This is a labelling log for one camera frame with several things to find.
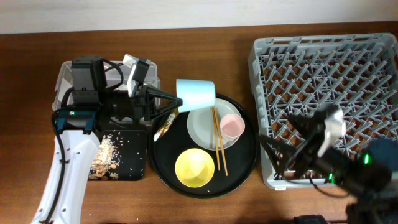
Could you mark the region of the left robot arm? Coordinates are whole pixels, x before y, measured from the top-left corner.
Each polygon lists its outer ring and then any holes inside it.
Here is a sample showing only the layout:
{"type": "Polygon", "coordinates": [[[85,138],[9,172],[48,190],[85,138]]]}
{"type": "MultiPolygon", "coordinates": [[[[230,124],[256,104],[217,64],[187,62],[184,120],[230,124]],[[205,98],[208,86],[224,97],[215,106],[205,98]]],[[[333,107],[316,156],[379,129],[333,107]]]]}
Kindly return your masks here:
{"type": "Polygon", "coordinates": [[[73,87],[51,117],[55,133],[52,166],[33,223],[79,223],[88,174],[99,151],[101,135],[121,127],[122,132],[143,131],[140,120],[152,121],[182,106],[171,93],[144,84],[150,61],[135,59],[132,90],[108,86],[105,64],[119,65],[97,55],[72,60],[73,87]]]}

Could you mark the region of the blue cup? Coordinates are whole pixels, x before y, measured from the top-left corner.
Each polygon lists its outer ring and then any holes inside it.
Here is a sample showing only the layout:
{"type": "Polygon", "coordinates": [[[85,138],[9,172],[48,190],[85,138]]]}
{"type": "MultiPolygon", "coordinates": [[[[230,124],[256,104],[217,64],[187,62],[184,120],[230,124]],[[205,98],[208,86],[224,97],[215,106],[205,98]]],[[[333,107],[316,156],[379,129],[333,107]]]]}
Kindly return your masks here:
{"type": "Polygon", "coordinates": [[[215,105],[215,84],[208,80],[176,79],[176,94],[182,99],[179,113],[212,107],[215,105]]]}

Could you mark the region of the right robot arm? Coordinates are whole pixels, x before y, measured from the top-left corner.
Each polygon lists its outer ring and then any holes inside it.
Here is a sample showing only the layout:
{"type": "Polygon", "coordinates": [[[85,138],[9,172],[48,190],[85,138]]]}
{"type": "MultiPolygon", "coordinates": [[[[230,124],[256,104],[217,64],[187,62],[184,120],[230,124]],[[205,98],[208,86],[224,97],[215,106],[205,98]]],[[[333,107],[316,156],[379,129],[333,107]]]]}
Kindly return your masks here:
{"type": "Polygon", "coordinates": [[[290,115],[288,120],[303,134],[305,140],[299,146],[259,136],[279,176],[290,167],[296,177],[313,170],[327,183],[356,197],[357,201],[346,207],[348,223],[397,223],[397,186],[392,183],[392,171],[369,154],[352,160],[334,148],[346,132],[340,109],[318,111],[312,117],[290,115]]]}

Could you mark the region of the yellow bowl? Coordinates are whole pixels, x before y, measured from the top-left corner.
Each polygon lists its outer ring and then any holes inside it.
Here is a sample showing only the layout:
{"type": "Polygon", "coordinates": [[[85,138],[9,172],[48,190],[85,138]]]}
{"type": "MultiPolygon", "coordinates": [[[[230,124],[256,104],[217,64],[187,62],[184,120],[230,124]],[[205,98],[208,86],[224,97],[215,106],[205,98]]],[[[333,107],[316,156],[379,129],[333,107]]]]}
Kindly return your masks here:
{"type": "Polygon", "coordinates": [[[203,149],[191,148],[183,151],[175,161],[175,175],[186,187],[199,188],[213,178],[215,163],[203,149]]]}

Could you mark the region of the food scraps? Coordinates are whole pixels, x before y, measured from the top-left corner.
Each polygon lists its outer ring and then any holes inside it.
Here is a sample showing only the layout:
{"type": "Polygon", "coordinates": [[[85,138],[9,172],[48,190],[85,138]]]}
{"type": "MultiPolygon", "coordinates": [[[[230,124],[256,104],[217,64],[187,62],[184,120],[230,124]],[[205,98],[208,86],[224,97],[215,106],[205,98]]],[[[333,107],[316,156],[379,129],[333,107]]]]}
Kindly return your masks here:
{"type": "Polygon", "coordinates": [[[88,180],[107,181],[119,179],[116,169],[121,164],[120,146],[123,146],[123,144],[120,143],[116,131],[104,134],[91,165],[88,180]]]}

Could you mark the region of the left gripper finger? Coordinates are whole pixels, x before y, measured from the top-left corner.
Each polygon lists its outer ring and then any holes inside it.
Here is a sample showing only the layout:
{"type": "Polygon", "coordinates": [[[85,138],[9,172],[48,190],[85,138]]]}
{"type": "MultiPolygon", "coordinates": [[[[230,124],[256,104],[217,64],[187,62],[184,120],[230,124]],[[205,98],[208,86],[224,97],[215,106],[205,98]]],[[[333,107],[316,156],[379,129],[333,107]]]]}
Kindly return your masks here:
{"type": "Polygon", "coordinates": [[[169,113],[180,106],[182,106],[181,103],[170,103],[161,108],[154,108],[153,110],[150,110],[149,118],[150,120],[156,119],[159,116],[163,116],[164,114],[169,113]]]}
{"type": "Polygon", "coordinates": [[[160,98],[160,99],[163,99],[163,100],[174,101],[174,102],[177,102],[177,103],[182,103],[183,102],[183,100],[181,98],[179,98],[179,97],[177,97],[177,96],[175,96],[175,95],[173,95],[173,94],[171,94],[169,92],[166,92],[166,91],[163,91],[161,89],[154,88],[154,87],[151,87],[151,86],[147,87],[146,94],[147,94],[147,96],[150,99],[152,99],[152,98],[160,98]]]}

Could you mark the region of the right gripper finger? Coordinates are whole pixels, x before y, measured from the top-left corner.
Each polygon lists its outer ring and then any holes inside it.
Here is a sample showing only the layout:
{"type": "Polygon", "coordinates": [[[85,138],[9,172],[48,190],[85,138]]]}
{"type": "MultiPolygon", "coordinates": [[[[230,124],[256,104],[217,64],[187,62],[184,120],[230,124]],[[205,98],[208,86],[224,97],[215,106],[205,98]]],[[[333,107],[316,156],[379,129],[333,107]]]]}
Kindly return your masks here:
{"type": "Polygon", "coordinates": [[[287,180],[285,172],[295,162],[297,148],[263,134],[259,135],[259,142],[269,156],[277,175],[287,180]]]}
{"type": "Polygon", "coordinates": [[[308,116],[290,114],[287,120],[297,131],[308,131],[313,127],[312,118],[308,116]]]}

